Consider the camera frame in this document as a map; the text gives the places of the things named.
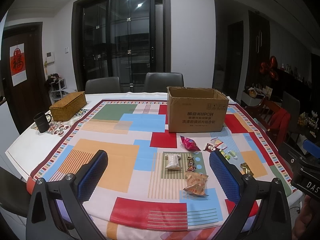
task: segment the open cardboard box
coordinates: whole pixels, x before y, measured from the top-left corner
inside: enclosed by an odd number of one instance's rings
[[[210,88],[168,87],[169,132],[219,132],[228,98]]]

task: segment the wicker basket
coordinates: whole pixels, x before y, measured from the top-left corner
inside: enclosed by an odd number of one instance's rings
[[[84,92],[70,93],[50,106],[51,115],[55,121],[69,121],[86,104]]]

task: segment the black leather chair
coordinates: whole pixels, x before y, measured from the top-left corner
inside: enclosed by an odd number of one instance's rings
[[[181,73],[149,72],[144,82],[144,91],[148,93],[167,92],[167,87],[183,87]]]
[[[85,94],[121,93],[119,77],[96,78],[85,84]]]
[[[30,198],[26,183],[0,167],[0,206],[26,218]]]
[[[287,110],[287,112],[291,115],[291,119],[288,126],[288,132],[290,136],[293,133],[297,134],[297,143],[299,135],[302,133],[301,129],[298,126],[298,119],[300,114],[300,101],[284,91],[281,107]]]

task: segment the black mug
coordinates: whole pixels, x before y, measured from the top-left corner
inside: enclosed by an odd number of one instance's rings
[[[52,116],[51,114],[45,114],[44,112],[41,112],[39,114],[37,114],[33,120],[35,120],[35,123],[38,127],[38,131],[40,133],[44,133],[49,129],[49,123],[52,120]]]

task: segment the basket lid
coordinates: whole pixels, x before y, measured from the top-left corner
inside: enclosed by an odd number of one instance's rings
[[[60,99],[59,101],[55,102],[52,106],[50,106],[50,109],[65,107],[66,105],[70,104],[73,100],[77,99],[79,96],[83,94],[84,91],[67,94],[64,98]]]

